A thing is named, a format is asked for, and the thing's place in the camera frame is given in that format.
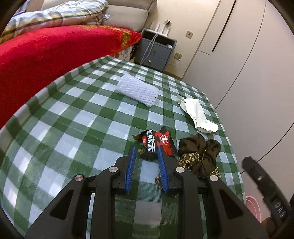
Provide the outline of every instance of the snack wrapper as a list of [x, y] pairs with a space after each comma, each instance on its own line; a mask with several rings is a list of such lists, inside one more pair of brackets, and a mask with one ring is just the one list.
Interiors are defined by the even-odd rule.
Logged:
[[140, 155], [149, 158], [157, 157], [157, 148], [162, 145], [167, 156], [178, 159], [178, 152], [171, 138], [169, 127], [161, 127], [159, 132], [153, 130], [145, 130], [139, 135], [133, 135], [133, 139], [140, 141], [144, 146], [139, 150]]

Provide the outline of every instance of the light switch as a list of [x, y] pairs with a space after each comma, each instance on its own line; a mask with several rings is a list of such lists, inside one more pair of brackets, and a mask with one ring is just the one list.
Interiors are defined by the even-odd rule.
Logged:
[[193, 36], [193, 33], [192, 32], [190, 32], [190, 31], [187, 31], [187, 33], [186, 33], [186, 35], [185, 35], [187, 38], [192, 38], [192, 36]]

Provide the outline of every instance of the white wardrobe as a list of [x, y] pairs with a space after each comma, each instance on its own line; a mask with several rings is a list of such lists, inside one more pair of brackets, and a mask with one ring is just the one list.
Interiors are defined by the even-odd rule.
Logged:
[[[215, 17], [231, 2], [222, 0]], [[212, 51], [219, 35], [210, 28], [220, 22], [213, 19], [183, 81], [202, 90], [216, 108], [240, 171], [244, 157], [260, 160], [289, 200], [294, 193], [294, 35], [269, 1], [237, 0]], [[245, 173], [242, 179], [246, 195], [262, 206], [262, 219], [269, 216], [253, 181]]]

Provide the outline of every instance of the white cloth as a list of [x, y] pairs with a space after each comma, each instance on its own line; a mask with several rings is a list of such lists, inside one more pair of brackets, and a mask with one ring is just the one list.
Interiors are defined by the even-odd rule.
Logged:
[[119, 81], [116, 90], [120, 93], [136, 99], [148, 107], [151, 107], [157, 100], [158, 89], [155, 86], [149, 85], [127, 73], [116, 79]]
[[218, 125], [206, 119], [203, 108], [197, 99], [185, 99], [179, 94], [177, 98], [180, 100], [179, 105], [181, 108], [189, 114], [194, 121], [195, 128], [203, 133], [216, 132]]

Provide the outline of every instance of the green checkered tablecloth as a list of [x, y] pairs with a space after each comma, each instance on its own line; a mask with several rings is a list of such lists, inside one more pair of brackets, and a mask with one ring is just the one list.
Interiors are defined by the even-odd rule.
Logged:
[[[148, 108], [115, 91], [116, 78], [124, 73], [159, 89], [155, 105]], [[199, 133], [178, 105], [178, 93], [197, 98], [207, 119], [219, 125], [216, 133], [201, 134], [221, 144], [217, 166], [222, 180], [244, 200], [230, 141], [205, 94], [152, 69], [102, 57], [42, 89], [0, 130], [0, 203], [17, 230], [24, 235], [76, 174], [92, 176], [114, 165], [136, 144], [132, 135], [167, 125], [178, 145]], [[155, 185], [158, 171], [156, 161], [143, 160], [137, 152], [130, 193], [116, 196], [118, 238], [176, 238], [178, 198], [163, 195]]]

